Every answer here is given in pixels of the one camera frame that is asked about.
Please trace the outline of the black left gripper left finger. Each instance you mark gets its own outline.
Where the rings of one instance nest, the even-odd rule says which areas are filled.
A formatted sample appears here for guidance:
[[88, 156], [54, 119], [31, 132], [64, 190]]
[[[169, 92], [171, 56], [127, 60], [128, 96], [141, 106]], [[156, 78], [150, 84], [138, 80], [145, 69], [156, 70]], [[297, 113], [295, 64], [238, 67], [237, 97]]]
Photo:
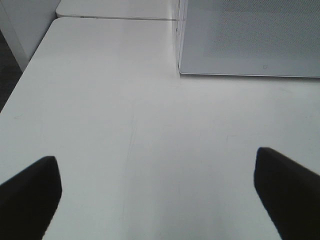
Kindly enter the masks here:
[[57, 160], [45, 156], [0, 185], [0, 238], [41, 240], [62, 196]]

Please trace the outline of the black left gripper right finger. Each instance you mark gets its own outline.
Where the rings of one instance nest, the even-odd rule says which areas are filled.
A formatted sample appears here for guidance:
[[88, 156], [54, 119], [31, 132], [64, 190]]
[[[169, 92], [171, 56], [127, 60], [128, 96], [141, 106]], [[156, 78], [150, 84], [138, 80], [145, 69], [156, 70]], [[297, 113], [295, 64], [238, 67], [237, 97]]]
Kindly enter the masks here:
[[254, 188], [281, 239], [320, 238], [318, 174], [270, 147], [260, 147]]

